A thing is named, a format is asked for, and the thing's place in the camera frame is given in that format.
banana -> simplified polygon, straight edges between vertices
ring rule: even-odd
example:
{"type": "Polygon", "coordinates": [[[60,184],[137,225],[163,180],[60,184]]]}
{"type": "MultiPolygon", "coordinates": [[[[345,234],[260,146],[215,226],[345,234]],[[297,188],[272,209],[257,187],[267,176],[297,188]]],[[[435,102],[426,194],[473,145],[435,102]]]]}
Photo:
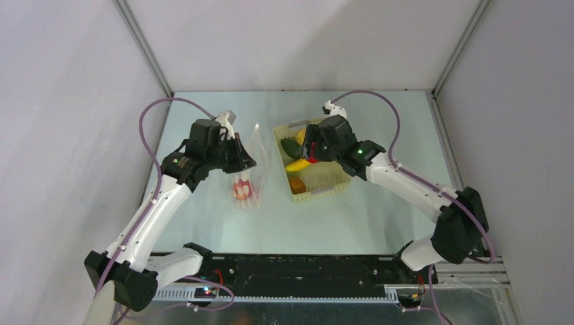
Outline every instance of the banana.
{"type": "Polygon", "coordinates": [[[301,129],[299,132],[297,132],[297,135],[295,135],[295,140],[300,146],[302,146],[303,142],[305,142],[305,132],[306,129],[301,129]]]}
{"type": "Polygon", "coordinates": [[[305,167],[309,166],[311,163],[306,161],[305,159],[299,159],[297,161],[294,161],[292,163],[290,163],[289,165],[285,166],[285,170],[289,171],[289,172],[293,172],[293,171],[300,171],[301,169],[304,169],[305,167]]]}

gray wall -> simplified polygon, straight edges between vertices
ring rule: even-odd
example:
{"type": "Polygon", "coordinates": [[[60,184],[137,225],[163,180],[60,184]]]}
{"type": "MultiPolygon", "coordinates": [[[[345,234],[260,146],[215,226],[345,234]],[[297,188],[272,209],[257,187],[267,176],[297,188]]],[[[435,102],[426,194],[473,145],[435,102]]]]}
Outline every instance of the gray wall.
{"type": "Polygon", "coordinates": [[[440,103],[526,324],[570,324],[574,1],[493,1],[440,103]]]}
{"type": "Polygon", "coordinates": [[[221,91],[431,88],[478,2],[130,5],[175,91],[221,91]]]}
{"type": "Polygon", "coordinates": [[[162,94],[111,0],[3,0],[0,66],[0,324],[81,324],[83,259],[135,212],[162,94]]]}

yellow basket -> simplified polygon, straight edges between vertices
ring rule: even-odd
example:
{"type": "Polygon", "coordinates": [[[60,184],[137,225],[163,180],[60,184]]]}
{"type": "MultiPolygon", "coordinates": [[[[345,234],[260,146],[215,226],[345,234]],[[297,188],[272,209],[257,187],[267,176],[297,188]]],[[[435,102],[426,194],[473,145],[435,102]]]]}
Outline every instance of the yellow basket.
{"type": "MultiPolygon", "coordinates": [[[[285,153],[285,150],[283,150],[283,147],[281,147],[281,139],[285,139],[287,137],[294,138],[299,130],[304,129],[308,124],[319,124],[321,120],[322,118],[304,120],[290,123],[288,125],[282,125],[273,129],[273,135],[275,136],[275,142],[279,148],[283,168],[292,163],[294,159],[289,157],[287,153],[285,153]]],[[[312,198],[341,192],[347,188],[349,183],[351,183],[351,177],[343,171],[343,168],[341,168],[338,163],[334,161],[317,162],[294,173],[289,173],[285,171],[285,169],[283,170],[285,172],[285,180],[287,181],[287,187],[289,188],[293,202],[311,200],[312,198]],[[290,177],[300,178],[303,183],[305,183],[307,192],[293,194],[289,186],[290,177]]]]}

plastic bag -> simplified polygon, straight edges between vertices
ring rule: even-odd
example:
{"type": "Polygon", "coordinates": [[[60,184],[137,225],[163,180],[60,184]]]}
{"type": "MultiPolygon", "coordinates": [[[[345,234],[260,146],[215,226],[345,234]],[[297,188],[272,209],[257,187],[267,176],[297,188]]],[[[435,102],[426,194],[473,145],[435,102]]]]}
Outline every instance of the plastic bag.
{"type": "Polygon", "coordinates": [[[229,195],[239,209],[259,209],[261,193],[269,168],[269,158],[259,137],[259,124],[255,125],[253,134],[244,143],[244,147],[251,158],[255,159],[257,166],[231,174],[229,195]]]}

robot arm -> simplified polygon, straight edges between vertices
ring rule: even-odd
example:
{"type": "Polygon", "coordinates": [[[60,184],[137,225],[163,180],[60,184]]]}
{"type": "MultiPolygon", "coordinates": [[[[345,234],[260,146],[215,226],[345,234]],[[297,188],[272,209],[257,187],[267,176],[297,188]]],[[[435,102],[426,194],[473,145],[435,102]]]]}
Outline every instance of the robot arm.
{"type": "Polygon", "coordinates": [[[406,176],[400,162],[391,162],[389,153],[370,140],[357,141],[344,108],[327,102],[323,111],[329,115],[318,125],[308,125],[303,156],[318,161],[336,161],[351,176],[383,186],[423,211],[436,224],[433,234],[403,247],[398,257],[413,271],[441,261],[461,263],[481,239],[478,229],[453,202],[448,193],[472,211],[488,230],[480,195],[472,188],[459,192],[439,186],[434,192],[406,176]]]}
{"type": "Polygon", "coordinates": [[[209,171],[221,169],[224,173],[237,173],[256,165],[234,133],[231,125],[234,120],[235,115],[230,111],[215,120],[197,120],[191,127],[190,138],[182,143],[185,151],[180,152],[180,147],[164,158],[157,197],[153,199],[154,191],[148,194],[106,252],[92,251],[86,257],[84,264],[94,286],[106,266],[113,263],[106,281],[115,282],[115,300],[140,311],[159,288],[199,272],[205,252],[196,245],[186,245],[162,257],[150,258],[150,254],[175,211],[207,178],[209,171]],[[143,219],[133,229],[142,214],[143,219]]]}

